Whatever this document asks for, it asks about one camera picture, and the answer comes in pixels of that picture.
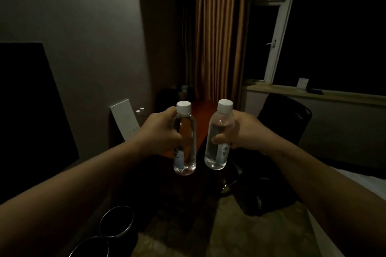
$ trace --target reddish-brown desk surface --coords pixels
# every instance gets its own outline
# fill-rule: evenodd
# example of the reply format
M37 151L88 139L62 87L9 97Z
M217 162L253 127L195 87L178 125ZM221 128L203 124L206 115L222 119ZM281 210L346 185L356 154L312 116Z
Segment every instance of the reddish-brown desk surface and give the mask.
M200 148L205 137L208 135L209 120L216 111L217 102L201 100L192 102L192 116L196 120L197 126L197 150ZM167 151L164 156L172 159L174 158L174 152Z

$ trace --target plastic water bottle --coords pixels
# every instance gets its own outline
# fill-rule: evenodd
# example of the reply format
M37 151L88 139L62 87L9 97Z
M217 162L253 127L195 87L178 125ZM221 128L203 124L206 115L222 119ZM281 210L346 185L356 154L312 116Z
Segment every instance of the plastic water bottle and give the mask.
M231 100L219 100L217 112L209 121L208 140L205 150L205 164L213 170L221 170L227 164L230 143L214 144L212 138L223 133L226 128L234 128L235 118L232 114L233 102Z
M177 115L173 120L173 128L182 136L182 145L176 147L174 155L174 170L177 174L186 176L196 169L196 121L191 114L191 103L177 103Z

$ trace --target floor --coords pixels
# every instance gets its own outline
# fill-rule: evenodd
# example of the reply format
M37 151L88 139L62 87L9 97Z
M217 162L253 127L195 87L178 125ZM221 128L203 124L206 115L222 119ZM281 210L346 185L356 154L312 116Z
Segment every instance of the floor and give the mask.
M232 195L208 196L189 232L180 223L175 214L159 210L139 233L132 256L320 256L299 202L258 217L246 216Z

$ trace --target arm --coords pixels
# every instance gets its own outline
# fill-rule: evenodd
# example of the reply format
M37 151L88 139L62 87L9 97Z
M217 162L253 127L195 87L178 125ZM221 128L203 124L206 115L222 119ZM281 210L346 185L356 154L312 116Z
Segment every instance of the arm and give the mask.
M142 158L181 142L176 108L151 114L133 139L42 182L0 205L0 256L41 256L71 236L102 196Z
M323 230L346 256L386 252L386 201L266 128L234 111L236 127L212 139L271 157Z

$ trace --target brown curtain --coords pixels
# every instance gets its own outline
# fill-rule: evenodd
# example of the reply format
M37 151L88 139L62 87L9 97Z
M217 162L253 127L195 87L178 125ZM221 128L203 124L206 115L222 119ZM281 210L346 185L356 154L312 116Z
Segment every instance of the brown curtain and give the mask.
M245 0L196 0L196 97L238 99Z

